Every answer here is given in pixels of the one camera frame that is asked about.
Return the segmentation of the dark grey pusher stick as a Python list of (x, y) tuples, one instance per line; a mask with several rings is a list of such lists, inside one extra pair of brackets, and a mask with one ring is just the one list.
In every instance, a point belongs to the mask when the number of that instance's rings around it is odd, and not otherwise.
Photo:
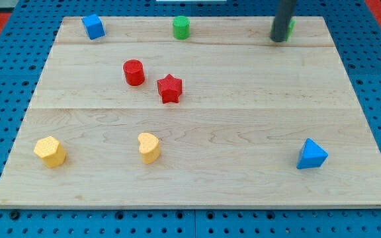
[(276, 15), (271, 26), (270, 38), (273, 42), (285, 42), (290, 19), (293, 17), (297, 0), (279, 0)]

